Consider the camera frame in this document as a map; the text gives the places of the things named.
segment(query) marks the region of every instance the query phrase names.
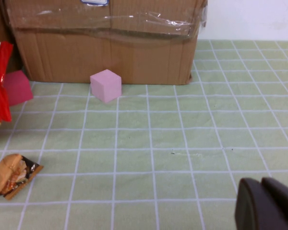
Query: pink cube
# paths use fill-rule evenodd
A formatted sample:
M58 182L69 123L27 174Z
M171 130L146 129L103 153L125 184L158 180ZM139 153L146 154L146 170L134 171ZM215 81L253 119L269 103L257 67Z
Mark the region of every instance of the pink cube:
M33 99L30 82L21 70L6 74L3 85L8 94L10 106Z
M104 103L121 96L121 77L110 70L104 70L91 77L92 95Z

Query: floor mat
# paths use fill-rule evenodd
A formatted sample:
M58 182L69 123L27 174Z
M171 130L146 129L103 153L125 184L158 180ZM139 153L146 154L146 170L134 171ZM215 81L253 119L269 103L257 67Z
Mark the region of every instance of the floor mat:
M32 82L0 127L0 159L43 171L0 229L233 230L240 178L288 185L288 42L199 41L187 86Z

